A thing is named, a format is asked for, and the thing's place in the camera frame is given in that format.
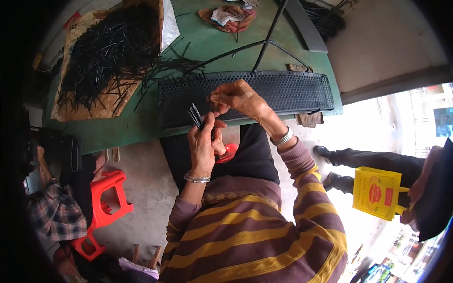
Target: silver bracelet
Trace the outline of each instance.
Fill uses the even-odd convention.
[[[211,176],[195,178],[195,177],[190,176],[190,171],[189,171],[189,173],[184,175],[184,179],[189,182],[192,182],[192,183],[207,183],[211,180]]]
[[[286,143],[287,141],[289,141],[291,139],[291,137],[293,136],[293,131],[291,130],[290,127],[287,127],[287,128],[288,128],[288,132],[286,132],[286,135],[284,135],[283,138],[281,138],[279,140],[272,140],[271,138],[269,138],[270,142],[273,145],[279,146],[279,145],[282,145],[282,144]]]

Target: striped sweater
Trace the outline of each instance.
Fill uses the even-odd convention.
[[[160,282],[338,280],[347,261],[346,235],[318,167],[300,141],[280,155],[298,190],[296,225],[265,196],[249,194],[203,211],[178,196],[167,226]],[[237,186],[255,192],[264,186],[260,179],[216,180],[221,178],[229,186],[240,179]]]

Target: yellow shopping bag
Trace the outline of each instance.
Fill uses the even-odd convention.
[[[408,188],[400,187],[401,175],[369,167],[356,168],[352,207],[392,221],[395,213],[401,214],[406,210],[398,205],[399,193],[409,191]]]

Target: plastic stool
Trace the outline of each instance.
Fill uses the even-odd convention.
[[[239,146],[237,144],[226,144],[225,150],[228,153],[226,156],[222,157],[221,159],[217,160],[216,163],[224,163],[233,159],[236,154],[237,148]]]
[[[96,242],[96,239],[93,236],[92,228],[88,228],[87,235],[85,237],[73,240],[71,245],[88,261],[92,261],[106,250],[105,246],[101,246]]]
[[[104,178],[99,181],[91,183],[91,195],[93,198],[93,221],[90,228],[96,229],[99,227],[107,226],[115,220],[123,217],[126,213],[134,210],[133,204],[126,201],[124,195],[123,182],[126,180],[126,175],[121,170],[113,172],[103,172]],[[101,201],[101,195],[106,190],[114,187],[118,200],[120,201],[120,209],[111,214],[111,208],[105,201]]]

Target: black shoe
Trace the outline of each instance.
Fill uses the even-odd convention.
[[[323,182],[323,186],[324,186],[324,189],[326,190],[326,192],[328,190],[330,190],[331,188],[335,187],[335,181],[337,179],[339,179],[341,177],[341,175],[339,174],[336,174],[334,172],[330,172],[328,175],[327,175],[327,178],[326,180]]]
[[[329,151],[325,146],[317,145],[313,148],[313,151],[317,156],[323,158],[328,164],[331,163],[329,158],[332,151]]]

